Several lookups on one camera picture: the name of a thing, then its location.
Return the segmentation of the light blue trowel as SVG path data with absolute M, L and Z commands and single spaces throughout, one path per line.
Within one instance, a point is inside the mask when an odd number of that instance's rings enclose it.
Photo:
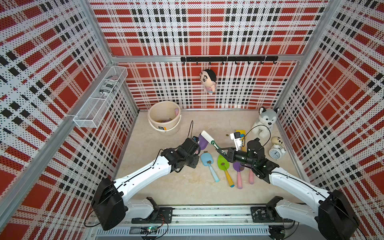
M 209 168 L 209 170 L 210 170 L 210 172 L 211 172 L 215 182 L 218 183 L 220 181 L 220 179 L 219 179 L 217 173 L 215 172 L 215 170 L 212 167 L 212 164 L 214 163 L 212 155 L 209 154 L 209 153 L 203 153 L 201 155 L 201 161 L 202 161 L 202 163 L 203 163 L 203 165 L 205 167 Z

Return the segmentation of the green white scrub brush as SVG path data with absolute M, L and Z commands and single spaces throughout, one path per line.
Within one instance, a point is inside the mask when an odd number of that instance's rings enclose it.
M 214 138 L 209 135 L 206 131 L 201 132 L 201 136 L 212 146 L 214 146 L 216 149 L 219 149 L 220 147 L 217 145 L 216 141 Z

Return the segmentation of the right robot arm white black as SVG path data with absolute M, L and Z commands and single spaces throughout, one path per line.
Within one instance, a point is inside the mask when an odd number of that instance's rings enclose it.
M 295 204 L 279 196 L 269 201 L 272 213 L 282 219 L 307 225 L 327 240 L 349 240 L 359 229 L 360 221 L 342 192 L 330 192 L 291 175 L 266 158 L 258 138 L 248 142 L 246 151 L 231 147 L 217 148 L 217 152 L 228 162 L 245 165 L 259 179 L 302 201 L 302 204 Z

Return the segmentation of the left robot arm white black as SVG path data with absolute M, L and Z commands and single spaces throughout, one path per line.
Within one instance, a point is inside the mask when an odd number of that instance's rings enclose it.
M 155 180 L 172 172 L 179 173 L 183 167 L 196 168 L 199 162 L 199 144 L 191 138 L 177 148 L 160 149 L 155 160 L 123 178 L 104 178 L 99 183 L 91 201 L 93 212 L 103 230 L 116 227 L 126 216 L 146 219 L 157 211 L 151 198 L 142 201 L 132 197 Z

